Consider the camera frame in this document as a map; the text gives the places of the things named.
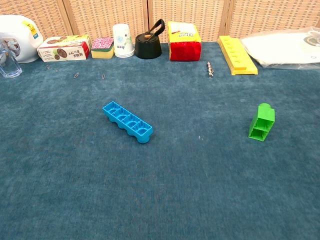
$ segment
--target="yellow toy brick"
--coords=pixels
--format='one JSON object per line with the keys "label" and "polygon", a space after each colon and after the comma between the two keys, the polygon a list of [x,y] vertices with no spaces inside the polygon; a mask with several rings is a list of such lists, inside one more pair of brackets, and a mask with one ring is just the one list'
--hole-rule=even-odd
{"label": "yellow toy brick", "polygon": [[258,74],[258,69],[246,52],[239,38],[219,36],[218,44],[222,50],[232,75]]}

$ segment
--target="cookie box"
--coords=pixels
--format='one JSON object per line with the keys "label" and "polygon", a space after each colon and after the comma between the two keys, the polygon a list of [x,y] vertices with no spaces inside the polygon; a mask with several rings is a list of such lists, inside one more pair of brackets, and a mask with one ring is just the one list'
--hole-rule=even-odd
{"label": "cookie box", "polygon": [[37,52],[44,62],[86,60],[91,49],[88,35],[54,36],[45,40]]}

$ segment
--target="paper cup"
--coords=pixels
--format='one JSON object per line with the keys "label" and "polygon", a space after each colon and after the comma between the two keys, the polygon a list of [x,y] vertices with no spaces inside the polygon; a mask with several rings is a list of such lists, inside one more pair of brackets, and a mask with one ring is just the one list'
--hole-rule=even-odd
{"label": "paper cup", "polygon": [[135,53],[128,24],[116,24],[112,27],[114,55],[119,58],[131,57]]}

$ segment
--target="blue plastic block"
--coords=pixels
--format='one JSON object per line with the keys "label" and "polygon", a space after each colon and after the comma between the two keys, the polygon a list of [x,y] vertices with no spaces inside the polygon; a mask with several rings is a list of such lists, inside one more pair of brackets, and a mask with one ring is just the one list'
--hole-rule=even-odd
{"label": "blue plastic block", "polygon": [[130,136],[135,136],[139,143],[145,144],[152,134],[152,126],[129,112],[124,107],[112,101],[103,108],[104,114],[118,127],[125,129]]}

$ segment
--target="woven panel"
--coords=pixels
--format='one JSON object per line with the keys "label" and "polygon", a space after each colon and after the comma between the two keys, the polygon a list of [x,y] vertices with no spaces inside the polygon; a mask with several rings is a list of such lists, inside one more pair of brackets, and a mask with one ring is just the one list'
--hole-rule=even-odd
{"label": "woven panel", "polygon": [[195,24],[203,42],[214,42],[219,36],[223,8],[224,0],[152,0],[151,11],[153,23],[165,21],[166,31],[160,35],[162,43],[168,40],[168,21]]}
{"label": "woven panel", "polygon": [[75,32],[89,34],[93,41],[112,37],[115,24],[128,24],[132,41],[144,33],[142,0],[69,0],[76,24]]}
{"label": "woven panel", "polygon": [[316,26],[320,0],[236,0],[229,34],[241,38],[270,30]]}
{"label": "woven panel", "polygon": [[33,20],[44,39],[67,34],[56,0],[0,0],[0,13],[23,15]]}

